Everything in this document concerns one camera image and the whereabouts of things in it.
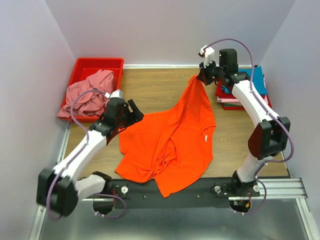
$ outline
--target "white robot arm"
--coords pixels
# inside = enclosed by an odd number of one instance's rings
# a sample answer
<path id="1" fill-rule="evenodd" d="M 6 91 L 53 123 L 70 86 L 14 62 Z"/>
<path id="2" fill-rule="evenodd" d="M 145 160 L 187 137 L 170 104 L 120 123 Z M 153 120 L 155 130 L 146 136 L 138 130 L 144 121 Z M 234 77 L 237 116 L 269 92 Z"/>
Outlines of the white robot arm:
<path id="1" fill-rule="evenodd" d="M 235 49 L 219 51 L 219 66 L 213 60 L 214 54 L 215 51 L 211 47 L 201 48 L 199 55 L 204 61 L 200 64 L 197 79 L 205 85 L 213 82 L 217 85 L 220 82 L 225 86 L 243 105 L 255 127 L 248 141 L 249 154 L 243 165 L 232 176 L 231 191 L 234 195 L 240 196 L 255 184 L 257 175 L 265 163 L 286 148 L 288 136 L 270 116 L 277 118 L 288 131 L 290 121 L 287 117 L 280 117 L 274 112 L 258 94 L 254 85 L 251 90 L 250 77 L 238 69 Z"/>
<path id="2" fill-rule="evenodd" d="M 108 97 L 105 112 L 89 127 L 87 136 L 62 162 L 52 170 L 43 169 L 38 176 L 37 203 L 48 206 L 49 200 L 50 209 L 60 216 L 70 215 L 82 199 L 111 191 L 111 177 L 108 175 L 96 171 L 79 180 L 80 175 L 92 158 L 108 145 L 119 130 L 123 131 L 144 117 L 132 99 L 124 101 L 121 90 L 114 91 Z"/>

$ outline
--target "screw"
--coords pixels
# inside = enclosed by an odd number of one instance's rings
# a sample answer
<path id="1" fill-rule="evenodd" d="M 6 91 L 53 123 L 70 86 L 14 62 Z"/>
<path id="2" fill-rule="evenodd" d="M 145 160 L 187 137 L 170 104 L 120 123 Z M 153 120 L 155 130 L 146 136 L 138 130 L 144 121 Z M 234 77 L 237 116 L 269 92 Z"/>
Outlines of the screw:
<path id="1" fill-rule="evenodd" d="M 260 192 L 260 187 L 258 185 L 254 185 L 253 190 L 258 193 Z"/>
<path id="2" fill-rule="evenodd" d="M 221 193 L 221 187 L 220 187 L 220 186 L 215 186 L 215 187 L 214 187 L 214 191 L 215 191 L 217 194 Z"/>

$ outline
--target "white wall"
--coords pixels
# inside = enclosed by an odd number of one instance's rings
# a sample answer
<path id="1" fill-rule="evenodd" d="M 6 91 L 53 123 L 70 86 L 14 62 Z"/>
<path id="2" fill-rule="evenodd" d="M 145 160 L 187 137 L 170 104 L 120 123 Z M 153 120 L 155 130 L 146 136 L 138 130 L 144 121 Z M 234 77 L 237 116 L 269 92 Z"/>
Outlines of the white wall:
<path id="1" fill-rule="evenodd" d="M 320 231 L 319 9 L 318 0 L 297 0 L 261 65 L 275 110 L 291 120 L 295 155 L 288 167 L 302 177 Z"/>
<path id="2" fill-rule="evenodd" d="M 76 57 L 125 64 L 199 64 L 205 44 L 236 38 L 259 63 L 294 0 L 46 0 Z M 242 46 L 239 63 L 248 65 Z"/>
<path id="3" fill-rule="evenodd" d="M 55 117 L 75 58 L 44 0 L 0 1 L 0 239 L 25 240 L 38 174 L 57 160 Z"/>

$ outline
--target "wooden surface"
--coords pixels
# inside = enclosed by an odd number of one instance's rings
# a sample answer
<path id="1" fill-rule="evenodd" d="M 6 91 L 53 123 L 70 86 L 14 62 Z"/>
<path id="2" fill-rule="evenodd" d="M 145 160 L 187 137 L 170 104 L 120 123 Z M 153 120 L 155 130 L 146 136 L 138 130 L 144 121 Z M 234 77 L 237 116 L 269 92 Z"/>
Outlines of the wooden surface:
<path id="1" fill-rule="evenodd" d="M 171 109 L 179 100 L 188 80 L 199 70 L 184 69 L 126 69 L 122 77 L 121 90 L 126 100 L 133 99 L 144 114 Z M 203 177 L 230 177 L 248 155 L 248 139 L 254 129 L 251 119 L 244 110 L 223 110 L 216 102 L 216 86 L 205 87 L 216 119 L 213 134 L 213 160 Z M 83 130 L 73 124 L 69 135 L 65 156 L 67 156 L 85 136 Z M 119 151 L 119 138 L 115 137 L 84 170 L 82 176 L 94 171 L 120 178 L 115 169 L 123 155 Z M 287 176 L 284 163 L 270 163 L 260 176 Z"/>

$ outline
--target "cable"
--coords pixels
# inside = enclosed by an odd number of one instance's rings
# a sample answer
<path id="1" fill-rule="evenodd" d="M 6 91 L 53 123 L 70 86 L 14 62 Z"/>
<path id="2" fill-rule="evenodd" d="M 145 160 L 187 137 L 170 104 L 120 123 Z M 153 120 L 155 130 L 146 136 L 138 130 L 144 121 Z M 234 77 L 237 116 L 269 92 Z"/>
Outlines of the cable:
<path id="1" fill-rule="evenodd" d="M 256 180 L 257 182 L 261 183 L 263 189 L 264 189 L 264 197 L 263 197 L 263 200 L 262 202 L 260 203 L 259 206 L 257 206 L 255 209 L 253 209 L 252 211 L 248 211 L 248 212 L 242 212 L 241 214 L 242 215 L 250 215 L 250 214 L 254 214 L 255 212 L 257 212 L 264 204 L 265 204 L 265 201 L 266 201 L 266 198 L 267 198 L 267 188 L 266 188 L 266 185 L 260 181 L 259 179 Z"/>
<path id="2" fill-rule="evenodd" d="M 53 189 L 58 181 L 58 179 L 60 178 L 60 176 L 62 175 L 62 173 L 64 172 L 64 170 L 66 170 L 68 168 L 68 166 L 73 162 L 73 160 L 76 159 L 77 156 L 79 156 L 79 154 L 85 149 L 85 147 L 87 146 L 88 142 L 89 142 L 89 133 L 88 133 L 88 130 L 86 129 L 86 127 L 81 124 L 76 118 L 75 118 L 75 115 L 74 115 L 74 106 L 75 104 L 77 103 L 77 101 L 85 94 L 87 93 L 90 93 L 90 92 L 98 92 L 98 93 L 101 93 L 103 95 L 105 95 L 105 93 L 103 91 L 100 91 L 98 89 L 92 89 L 92 90 L 88 90 L 88 91 L 85 91 L 83 93 L 81 93 L 77 98 L 76 100 L 74 100 L 73 104 L 71 105 L 71 108 L 70 108 L 70 115 L 71 115 L 71 118 L 72 120 L 75 122 L 75 124 L 77 124 L 80 128 L 83 129 L 83 131 L 85 132 L 85 135 L 86 135 L 86 142 L 85 144 L 79 149 L 79 151 L 66 163 L 66 165 L 61 169 L 61 171 L 55 176 L 55 178 L 53 179 L 50 187 L 49 187 L 49 190 L 48 190 L 48 194 L 46 196 L 46 203 L 45 203 L 45 206 L 47 208 L 47 213 L 48 213 L 48 217 L 51 219 L 51 220 L 59 220 L 62 216 L 58 216 L 58 217 L 54 217 L 51 213 L 51 208 L 50 208 L 50 200 L 51 200 L 51 195 L 52 195 L 52 192 L 53 192 Z"/>
<path id="3" fill-rule="evenodd" d="M 102 196 L 102 197 L 108 197 L 108 198 L 114 198 L 114 199 L 118 199 L 120 200 L 122 203 L 123 203 L 123 211 L 117 215 L 117 216 L 108 216 L 108 215 L 104 215 L 104 214 L 101 214 L 100 212 L 96 212 L 95 215 L 99 215 L 105 219 L 117 219 L 117 218 L 120 218 L 123 214 L 125 214 L 125 212 L 127 211 L 127 204 L 126 202 L 119 196 L 116 196 L 116 195 L 109 195 L 109 194 L 102 194 L 102 193 L 97 193 L 96 194 L 97 196 Z"/>
<path id="4" fill-rule="evenodd" d="M 214 45 L 214 44 L 217 44 L 219 42 L 222 42 L 222 41 L 227 41 L 227 40 L 230 40 L 230 41 L 234 41 L 234 42 L 237 42 L 239 44 L 241 44 L 242 46 L 244 46 L 244 48 L 247 50 L 249 56 L 250 56 L 250 61 L 251 61 L 251 77 L 250 77 L 250 91 L 252 92 L 253 96 L 255 97 L 255 99 L 258 101 L 258 103 L 260 104 L 260 106 L 265 110 L 266 114 L 268 114 L 281 128 L 282 130 L 284 131 L 284 133 L 287 135 L 288 139 L 289 139 L 289 142 L 290 142 L 290 146 L 291 146 L 291 152 L 289 154 L 289 156 L 283 160 L 266 160 L 264 161 L 263 164 L 261 164 L 259 166 L 259 168 L 255 171 L 254 173 L 254 176 L 257 177 L 257 175 L 259 174 L 259 172 L 261 171 L 261 169 L 265 166 L 266 163 L 270 163 L 270 162 L 273 162 L 273 163 L 285 163 L 287 161 L 289 161 L 292 156 L 294 155 L 294 152 L 295 152 L 295 145 L 294 145 L 294 142 L 292 140 L 292 137 L 290 135 L 290 133 L 288 132 L 288 130 L 286 129 L 286 127 L 277 119 L 277 117 L 275 117 L 274 115 L 272 115 L 267 107 L 265 107 L 264 103 L 259 99 L 258 95 L 256 94 L 255 91 L 253 91 L 253 80 L 254 80 L 254 61 L 252 59 L 252 55 L 251 55 L 251 52 L 250 50 L 247 48 L 247 46 L 242 43 L 241 41 L 239 40 L 236 40 L 236 39 L 233 39 L 233 38 L 224 38 L 224 39 L 220 39 L 220 40 L 217 40 L 217 41 L 214 41 L 212 43 L 210 43 L 209 45 L 207 45 L 206 47 L 203 48 L 203 50 L 205 51 L 207 48 L 209 48 L 210 46 Z"/>

